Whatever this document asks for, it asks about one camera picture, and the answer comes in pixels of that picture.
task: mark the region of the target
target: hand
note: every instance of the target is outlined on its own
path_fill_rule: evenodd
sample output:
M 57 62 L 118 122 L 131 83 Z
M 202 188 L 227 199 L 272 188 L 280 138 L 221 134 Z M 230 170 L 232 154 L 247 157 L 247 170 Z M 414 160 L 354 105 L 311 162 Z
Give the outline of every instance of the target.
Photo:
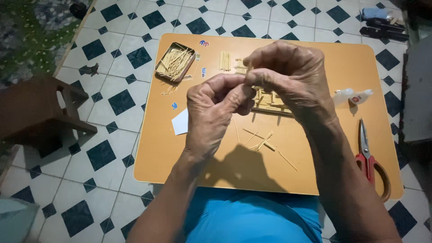
M 203 161 L 215 154 L 233 113 L 247 115 L 251 111 L 256 91 L 245 82 L 242 75 L 218 74 L 187 91 L 185 151 L 194 160 Z
M 274 90 L 300 124 L 336 117 L 320 50 L 276 41 L 255 50 L 243 63 L 255 68 L 246 75 L 247 84 Z

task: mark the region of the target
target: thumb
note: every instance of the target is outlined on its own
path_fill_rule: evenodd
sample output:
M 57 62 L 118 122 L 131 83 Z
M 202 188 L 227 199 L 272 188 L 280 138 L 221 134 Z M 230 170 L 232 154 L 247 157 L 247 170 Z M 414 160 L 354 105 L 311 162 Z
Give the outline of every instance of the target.
M 249 100 L 254 98 L 256 93 L 257 91 L 254 88 L 246 84 L 240 84 L 230 90 L 225 98 L 216 106 L 233 113 L 241 105 L 248 106 Z
M 250 70 L 246 74 L 246 84 L 260 86 L 265 90 L 282 91 L 289 85 L 289 77 L 267 68 Z

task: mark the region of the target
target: forearm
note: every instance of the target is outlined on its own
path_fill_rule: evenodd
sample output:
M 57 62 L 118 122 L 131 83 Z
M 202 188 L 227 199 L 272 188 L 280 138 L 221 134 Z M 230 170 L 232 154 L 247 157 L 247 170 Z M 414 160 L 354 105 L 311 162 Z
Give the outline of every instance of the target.
M 182 153 L 162 190 L 129 233 L 129 243 L 168 243 L 183 237 L 182 226 L 200 170 L 196 166 L 196 160 L 188 152 Z
M 354 242 L 400 241 L 375 187 L 358 168 L 339 119 L 315 121 L 304 127 L 320 201 L 339 237 Z

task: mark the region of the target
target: tile floor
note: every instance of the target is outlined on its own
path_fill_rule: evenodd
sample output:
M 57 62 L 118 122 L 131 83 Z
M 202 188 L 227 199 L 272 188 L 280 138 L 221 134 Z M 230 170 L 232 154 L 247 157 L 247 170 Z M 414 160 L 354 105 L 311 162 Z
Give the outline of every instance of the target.
M 98 133 L 71 131 L 63 148 L 43 159 L 21 147 L 0 188 L 2 196 L 41 206 L 29 239 L 124 242 L 160 189 L 137 182 L 132 171 L 158 39 L 168 32 L 369 45 L 397 147 L 407 45 L 362 37 L 358 15 L 364 6 L 400 14 L 388 0 L 98 0 L 57 75 L 91 96 L 78 112 Z M 99 75 L 80 70 L 95 63 Z M 430 242 L 425 193 L 410 165 L 404 160 L 399 165 L 405 194 L 386 208 L 403 242 Z M 324 242 L 335 234 L 327 216 L 322 232 Z

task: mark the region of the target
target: brown stool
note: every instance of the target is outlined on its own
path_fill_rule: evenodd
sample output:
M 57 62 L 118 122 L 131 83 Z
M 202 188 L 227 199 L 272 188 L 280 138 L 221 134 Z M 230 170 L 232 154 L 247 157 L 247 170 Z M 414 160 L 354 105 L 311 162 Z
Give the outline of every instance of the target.
M 66 108 L 60 108 L 60 91 Z M 59 134 L 75 129 L 88 134 L 95 126 L 79 120 L 77 108 L 89 95 L 53 77 L 33 77 L 0 92 L 0 140 L 29 145 L 45 157 L 62 147 Z

